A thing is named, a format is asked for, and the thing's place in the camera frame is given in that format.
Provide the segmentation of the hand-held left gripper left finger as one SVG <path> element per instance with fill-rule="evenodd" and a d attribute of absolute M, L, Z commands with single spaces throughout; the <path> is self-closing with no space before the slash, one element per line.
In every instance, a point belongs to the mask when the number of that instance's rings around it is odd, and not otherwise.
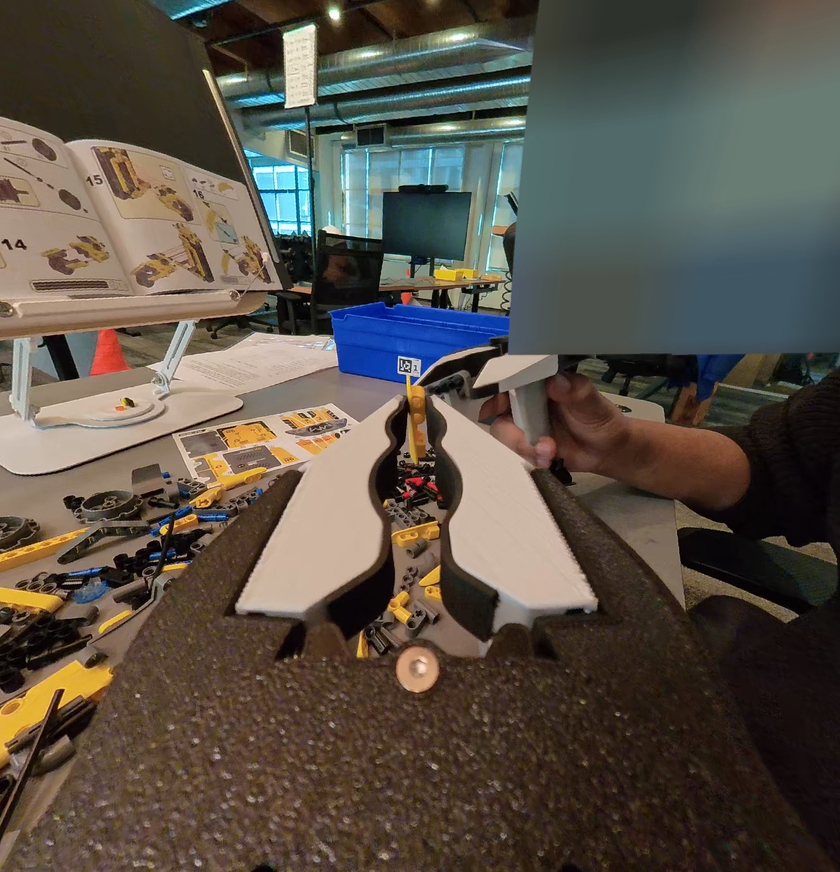
<path fill-rule="evenodd" d="M 396 396 L 314 458 L 235 604 L 239 615 L 370 624 L 394 584 L 391 520 L 406 398 Z"/>

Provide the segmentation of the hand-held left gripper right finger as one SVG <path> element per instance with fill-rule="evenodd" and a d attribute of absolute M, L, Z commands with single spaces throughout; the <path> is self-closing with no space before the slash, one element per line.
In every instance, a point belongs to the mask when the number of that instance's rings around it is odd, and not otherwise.
<path fill-rule="evenodd" d="M 426 402 L 441 532 L 441 594 L 449 616 L 481 642 L 509 624 L 594 614 L 599 600 L 533 468 L 439 398 Z"/>

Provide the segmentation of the yellow curved toy panel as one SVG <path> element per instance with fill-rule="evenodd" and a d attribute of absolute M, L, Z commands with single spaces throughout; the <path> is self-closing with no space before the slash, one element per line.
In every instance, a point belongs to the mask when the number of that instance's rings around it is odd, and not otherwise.
<path fill-rule="evenodd" d="M 411 462 L 417 466 L 427 454 L 427 440 L 423 426 L 426 421 L 426 393 L 422 386 L 415 385 L 411 376 L 405 376 L 408 402 L 408 452 Z"/>

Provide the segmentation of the person's right hand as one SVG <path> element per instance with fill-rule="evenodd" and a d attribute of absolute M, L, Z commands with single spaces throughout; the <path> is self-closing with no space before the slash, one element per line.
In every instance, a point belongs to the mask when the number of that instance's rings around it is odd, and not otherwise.
<path fill-rule="evenodd" d="M 630 422 L 591 381 L 558 374 L 545 381 L 550 435 L 531 445 L 514 419 L 511 400 L 500 393 L 487 399 L 480 417 L 490 419 L 491 434 L 536 469 L 562 461 L 571 472 L 600 474 L 634 485 L 634 434 Z"/>

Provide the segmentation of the wooden desk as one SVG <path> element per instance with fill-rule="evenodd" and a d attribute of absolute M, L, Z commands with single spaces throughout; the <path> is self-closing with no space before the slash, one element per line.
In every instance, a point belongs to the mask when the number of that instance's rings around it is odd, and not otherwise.
<path fill-rule="evenodd" d="M 324 299 L 322 291 L 316 291 L 310 282 L 299 282 L 285 291 L 274 291 L 278 300 L 278 310 L 286 311 L 288 303 L 316 303 L 325 310 L 352 308 L 373 302 L 385 302 L 391 298 L 399 301 L 401 294 L 430 293 L 433 308 L 447 308 L 450 305 L 448 293 L 458 290 L 471 297 L 479 297 L 500 289 L 504 279 L 496 276 L 462 277 L 456 280 L 437 277 L 382 277 L 376 290 L 344 287 L 334 290 L 332 300 Z"/>

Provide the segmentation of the blue plastic bin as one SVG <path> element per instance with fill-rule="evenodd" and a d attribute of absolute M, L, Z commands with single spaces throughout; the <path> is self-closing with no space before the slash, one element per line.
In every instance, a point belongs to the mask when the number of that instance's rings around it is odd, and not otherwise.
<path fill-rule="evenodd" d="M 422 376 L 441 357 L 506 335 L 505 316 L 383 302 L 331 313 L 339 369 L 402 386 Z"/>

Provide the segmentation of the printed paper sheets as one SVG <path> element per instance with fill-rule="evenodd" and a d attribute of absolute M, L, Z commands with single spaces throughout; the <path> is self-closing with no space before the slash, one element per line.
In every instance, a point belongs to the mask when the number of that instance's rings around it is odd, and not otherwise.
<path fill-rule="evenodd" d="M 240 396 L 332 367 L 331 336 L 254 333 L 225 350 L 183 356 L 172 383 Z"/>

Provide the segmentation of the blue cloth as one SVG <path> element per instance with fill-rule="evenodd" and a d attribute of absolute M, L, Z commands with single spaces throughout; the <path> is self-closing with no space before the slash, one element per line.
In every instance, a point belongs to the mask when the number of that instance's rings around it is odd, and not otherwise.
<path fill-rule="evenodd" d="M 696 401 L 700 404 L 712 398 L 716 385 L 723 382 L 743 358 L 743 354 L 697 355 Z"/>

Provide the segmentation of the orange traffic cone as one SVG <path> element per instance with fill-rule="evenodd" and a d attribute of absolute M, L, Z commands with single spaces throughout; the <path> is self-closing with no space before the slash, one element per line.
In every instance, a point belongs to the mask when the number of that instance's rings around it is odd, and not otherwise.
<path fill-rule="evenodd" d="M 124 356 L 120 338 L 114 329 L 97 333 L 89 376 L 127 372 L 131 369 Z"/>

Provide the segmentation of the white book stand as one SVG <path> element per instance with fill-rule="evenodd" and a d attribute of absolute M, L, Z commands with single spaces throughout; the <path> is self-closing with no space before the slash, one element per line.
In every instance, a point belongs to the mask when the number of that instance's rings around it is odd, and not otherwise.
<path fill-rule="evenodd" d="M 0 2 L 0 117 L 65 143 L 111 140 L 240 180 L 283 289 L 285 272 L 207 52 L 148 2 Z M 49 474 L 239 410 L 242 401 L 227 391 L 170 381 L 197 322 L 255 311 L 268 292 L 0 300 L 0 340 L 13 341 L 0 466 Z M 164 362 L 129 400 L 113 391 L 34 405 L 34 338 L 164 322 L 177 322 Z"/>

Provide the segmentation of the long yellow toy beam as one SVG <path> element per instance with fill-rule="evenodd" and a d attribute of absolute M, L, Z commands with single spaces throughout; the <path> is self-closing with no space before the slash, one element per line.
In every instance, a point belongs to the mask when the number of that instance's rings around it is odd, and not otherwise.
<path fill-rule="evenodd" d="M 0 553 L 0 574 L 53 556 L 85 532 L 87 532 L 87 529 L 77 529 L 60 536 Z"/>

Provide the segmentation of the pile of toy building pieces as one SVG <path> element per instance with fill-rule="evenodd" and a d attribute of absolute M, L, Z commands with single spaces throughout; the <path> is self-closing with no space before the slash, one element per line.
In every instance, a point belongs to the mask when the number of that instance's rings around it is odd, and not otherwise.
<path fill-rule="evenodd" d="M 14 569 L 53 559 L 55 570 L 0 585 L 0 708 L 71 662 L 109 665 L 98 638 L 152 609 L 214 535 L 262 497 L 263 475 L 262 468 L 240 474 L 228 488 L 227 479 L 206 486 L 162 474 L 163 485 L 176 485 L 175 500 L 154 488 L 157 481 L 128 492 L 66 496 L 77 529 L 87 532 L 57 554 Z M 0 516 L 0 553 L 43 540 L 35 520 Z M 62 696 L 56 691 L 42 721 L 8 746 L 9 763 L 0 771 L 0 822 L 17 801 L 18 783 L 73 755 L 74 736 L 100 699 L 75 699 L 60 708 Z"/>

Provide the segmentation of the white hanging sign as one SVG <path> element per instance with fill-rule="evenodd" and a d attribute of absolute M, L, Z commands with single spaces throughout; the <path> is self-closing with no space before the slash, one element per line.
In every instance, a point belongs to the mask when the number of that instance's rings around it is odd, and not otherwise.
<path fill-rule="evenodd" d="M 318 28 L 308 23 L 282 34 L 284 108 L 305 108 L 318 98 Z"/>

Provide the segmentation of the large yellow toy panel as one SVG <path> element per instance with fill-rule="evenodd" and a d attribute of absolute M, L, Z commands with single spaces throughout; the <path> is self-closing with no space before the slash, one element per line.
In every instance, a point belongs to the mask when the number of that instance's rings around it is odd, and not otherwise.
<path fill-rule="evenodd" d="M 104 663 L 87 668 L 80 661 L 74 661 L 35 684 L 24 695 L 2 705 L 0 771 L 9 763 L 9 744 L 23 731 L 42 721 L 56 691 L 63 691 L 60 708 L 75 699 L 98 699 L 111 683 L 113 672 L 113 668 Z"/>

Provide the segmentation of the toy instruction booklet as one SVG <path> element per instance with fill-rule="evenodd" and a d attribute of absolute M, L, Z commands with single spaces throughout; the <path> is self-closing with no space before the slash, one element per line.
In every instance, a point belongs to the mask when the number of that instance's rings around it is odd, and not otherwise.
<path fill-rule="evenodd" d="M 273 291 L 240 180 L 0 117 L 0 300 Z"/>

